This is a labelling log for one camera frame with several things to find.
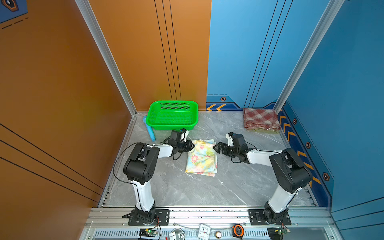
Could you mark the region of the cream yellow cloth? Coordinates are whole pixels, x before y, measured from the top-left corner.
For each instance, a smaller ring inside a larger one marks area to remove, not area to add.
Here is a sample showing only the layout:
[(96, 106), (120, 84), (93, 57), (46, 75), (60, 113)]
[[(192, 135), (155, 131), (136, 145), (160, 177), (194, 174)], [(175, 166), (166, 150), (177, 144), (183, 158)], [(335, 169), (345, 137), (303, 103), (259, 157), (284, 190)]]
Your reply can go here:
[(218, 171), (215, 140), (192, 140), (192, 144), (195, 147), (188, 152), (185, 173), (214, 177)]

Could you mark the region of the olive green skirt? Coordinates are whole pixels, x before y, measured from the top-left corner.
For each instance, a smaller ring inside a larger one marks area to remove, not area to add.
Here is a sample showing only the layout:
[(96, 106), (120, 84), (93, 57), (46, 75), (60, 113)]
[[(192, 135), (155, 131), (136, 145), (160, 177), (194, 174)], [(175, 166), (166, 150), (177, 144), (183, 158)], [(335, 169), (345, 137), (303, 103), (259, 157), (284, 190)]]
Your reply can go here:
[(279, 129), (247, 129), (247, 131), (250, 132), (256, 132), (256, 133), (268, 133), (268, 134), (277, 134), (280, 130)]

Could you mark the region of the red plaid skirt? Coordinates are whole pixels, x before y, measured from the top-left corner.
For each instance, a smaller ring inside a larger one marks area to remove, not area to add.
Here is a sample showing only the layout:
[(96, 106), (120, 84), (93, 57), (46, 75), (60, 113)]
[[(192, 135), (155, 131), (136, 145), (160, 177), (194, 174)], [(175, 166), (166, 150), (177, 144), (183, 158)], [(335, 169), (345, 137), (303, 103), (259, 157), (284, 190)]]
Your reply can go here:
[(244, 127), (248, 130), (278, 131), (281, 125), (274, 110), (243, 109)]

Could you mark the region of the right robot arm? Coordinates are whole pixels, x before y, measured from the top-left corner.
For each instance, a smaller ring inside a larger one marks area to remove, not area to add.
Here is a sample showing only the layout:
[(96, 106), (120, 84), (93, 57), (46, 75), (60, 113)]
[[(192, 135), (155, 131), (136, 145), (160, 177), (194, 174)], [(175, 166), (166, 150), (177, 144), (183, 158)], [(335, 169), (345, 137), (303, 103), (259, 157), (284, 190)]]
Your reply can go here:
[(278, 181), (273, 196), (266, 202), (262, 213), (253, 212), (251, 223), (256, 225), (283, 224), (289, 220), (289, 204), (294, 197), (310, 183), (313, 175), (292, 148), (281, 151), (250, 148), (244, 136), (230, 132), (227, 143), (218, 143), (214, 150), (240, 163), (258, 164), (271, 167)]

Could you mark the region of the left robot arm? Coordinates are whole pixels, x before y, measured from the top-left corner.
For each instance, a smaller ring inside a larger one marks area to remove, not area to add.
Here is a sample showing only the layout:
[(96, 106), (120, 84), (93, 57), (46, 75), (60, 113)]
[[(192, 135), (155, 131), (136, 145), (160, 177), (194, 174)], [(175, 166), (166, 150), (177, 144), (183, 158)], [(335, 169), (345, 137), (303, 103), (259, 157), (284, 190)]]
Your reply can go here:
[(195, 148), (188, 140), (189, 131), (173, 130), (171, 135), (157, 145), (136, 143), (130, 153), (123, 173), (127, 176), (128, 184), (134, 188), (136, 205), (129, 214), (134, 222), (144, 225), (152, 224), (156, 220), (156, 203), (152, 196), (151, 179), (155, 173), (158, 159), (173, 157), (177, 153), (186, 153)]

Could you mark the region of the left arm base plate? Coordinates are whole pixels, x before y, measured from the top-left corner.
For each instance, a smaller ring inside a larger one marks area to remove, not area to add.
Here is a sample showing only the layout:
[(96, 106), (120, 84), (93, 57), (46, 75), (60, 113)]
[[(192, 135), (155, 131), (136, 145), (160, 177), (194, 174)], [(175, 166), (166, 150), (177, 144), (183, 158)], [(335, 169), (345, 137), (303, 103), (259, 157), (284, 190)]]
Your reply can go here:
[(130, 213), (129, 226), (156, 225), (167, 226), (170, 220), (170, 210), (152, 209), (149, 212), (141, 210), (132, 210)]

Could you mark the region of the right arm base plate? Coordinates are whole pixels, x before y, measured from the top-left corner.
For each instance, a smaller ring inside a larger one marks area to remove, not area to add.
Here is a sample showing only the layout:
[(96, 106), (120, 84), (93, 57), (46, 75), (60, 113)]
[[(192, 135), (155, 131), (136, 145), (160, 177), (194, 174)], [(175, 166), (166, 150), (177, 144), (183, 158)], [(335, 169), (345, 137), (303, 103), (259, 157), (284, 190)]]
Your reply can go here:
[(275, 213), (269, 209), (250, 209), (248, 210), (249, 219), (252, 226), (262, 225), (284, 225), (292, 224), (288, 213), (289, 209), (285, 209), (281, 213)]

